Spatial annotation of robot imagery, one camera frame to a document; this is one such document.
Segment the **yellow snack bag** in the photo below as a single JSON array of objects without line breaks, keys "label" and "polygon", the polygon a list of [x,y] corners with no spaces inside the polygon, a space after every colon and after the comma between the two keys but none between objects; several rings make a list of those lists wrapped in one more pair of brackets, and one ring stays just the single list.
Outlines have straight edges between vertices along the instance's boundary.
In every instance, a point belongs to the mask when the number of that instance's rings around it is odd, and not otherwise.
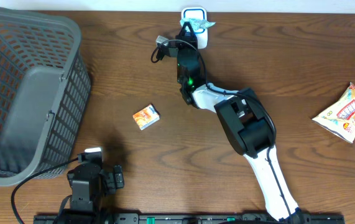
[{"label": "yellow snack bag", "polygon": [[349,84],[337,102],[311,119],[346,142],[355,139],[355,84]]}]

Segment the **orange small box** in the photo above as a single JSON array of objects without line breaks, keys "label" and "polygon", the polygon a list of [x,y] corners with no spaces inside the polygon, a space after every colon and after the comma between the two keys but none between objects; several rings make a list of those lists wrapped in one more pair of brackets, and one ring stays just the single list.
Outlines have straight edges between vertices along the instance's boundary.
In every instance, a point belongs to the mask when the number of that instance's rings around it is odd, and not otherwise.
[{"label": "orange small box", "polygon": [[140,130],[144,130],[160,119],[159,113],[152,104],[133,114],[132,117]]}]

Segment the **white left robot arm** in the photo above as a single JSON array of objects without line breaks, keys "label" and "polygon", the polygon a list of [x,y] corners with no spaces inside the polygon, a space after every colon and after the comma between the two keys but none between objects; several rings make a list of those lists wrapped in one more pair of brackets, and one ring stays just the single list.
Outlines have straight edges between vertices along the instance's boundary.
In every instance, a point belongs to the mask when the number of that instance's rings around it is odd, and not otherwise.
[{"label": "white left robot arm", "polygon": [[69,171],[67,179],[72,194],[63,200],[53,222],[105,223],[107,214],[101,209],[102,199],[124,187],[122,167],[114,166],[106,171],[101,164],[86,162]]}]

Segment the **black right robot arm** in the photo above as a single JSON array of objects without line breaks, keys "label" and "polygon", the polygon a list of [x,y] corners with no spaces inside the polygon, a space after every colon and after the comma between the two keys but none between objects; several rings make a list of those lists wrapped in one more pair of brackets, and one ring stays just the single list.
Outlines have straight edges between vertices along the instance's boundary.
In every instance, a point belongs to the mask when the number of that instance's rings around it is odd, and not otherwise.
[{"label": "black right robot arm", "polygon": [[177,59],[177,82],[185,103],[217,114],[231,147],[244,156],[259,183],[266,210],[280,222],[294,223],[298,203],[290,193],[277,159],[276,127],[251,88],[225,90],[208,81],[198,38],[185,22],[174,39],[159,36],[152,61]]}]

